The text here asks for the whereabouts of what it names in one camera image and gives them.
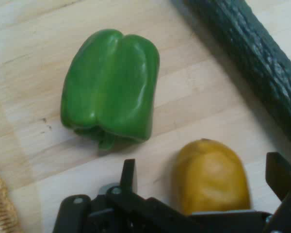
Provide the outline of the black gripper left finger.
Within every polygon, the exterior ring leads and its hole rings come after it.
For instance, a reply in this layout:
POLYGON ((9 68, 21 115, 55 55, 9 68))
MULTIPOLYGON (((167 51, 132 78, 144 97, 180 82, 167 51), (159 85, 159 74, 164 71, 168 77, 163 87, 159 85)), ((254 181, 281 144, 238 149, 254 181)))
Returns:
POLYGON ((60 205, 55 233, 190 233, 192 221, 157 199, 136 194, 135 160, 124 161, 120 183, 91 199, 73 195, 60 205))

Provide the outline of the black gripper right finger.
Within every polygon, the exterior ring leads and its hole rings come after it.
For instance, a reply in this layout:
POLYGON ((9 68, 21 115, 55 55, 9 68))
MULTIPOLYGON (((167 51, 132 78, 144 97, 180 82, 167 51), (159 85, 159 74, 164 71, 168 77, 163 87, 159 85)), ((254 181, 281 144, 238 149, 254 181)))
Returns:
POLYGON ((267 153, 265 179, 281 204, 263 231, 291 233, 291 164, 278 152, 267 153))

